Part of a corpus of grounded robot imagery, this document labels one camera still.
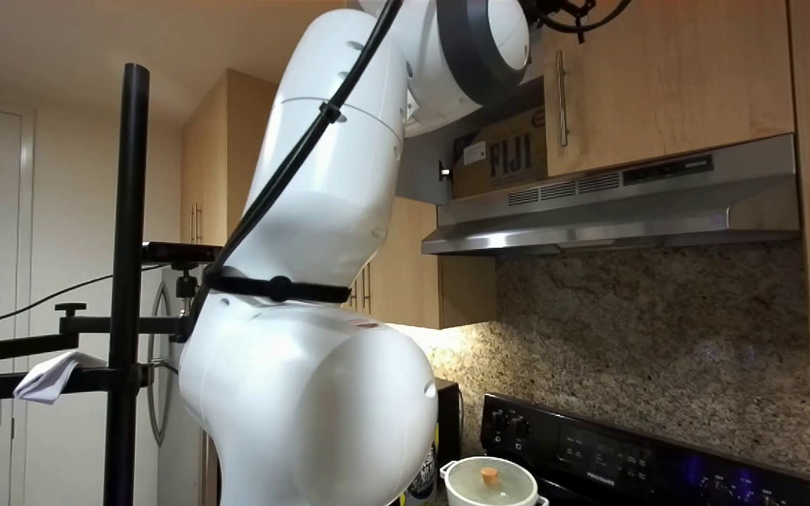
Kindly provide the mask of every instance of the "stove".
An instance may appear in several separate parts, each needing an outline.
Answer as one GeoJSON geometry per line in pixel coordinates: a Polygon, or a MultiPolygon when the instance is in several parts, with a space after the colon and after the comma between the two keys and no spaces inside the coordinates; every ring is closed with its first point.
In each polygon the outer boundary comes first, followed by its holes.
{"type": "Polygon", "coordinates": [[[581,506],[810,506],[810,478],[485,397],[481,443],[581,506]]]}

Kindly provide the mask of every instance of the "stainless steel range hood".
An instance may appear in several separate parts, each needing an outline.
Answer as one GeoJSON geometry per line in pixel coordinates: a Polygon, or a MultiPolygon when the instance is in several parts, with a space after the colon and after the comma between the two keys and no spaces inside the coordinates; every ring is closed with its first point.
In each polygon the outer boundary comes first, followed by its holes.
{"type": "Polygon", "coordinates": [[[798,235],[793,134],[438,205],[425,253],[544,253],[798,235]]]}

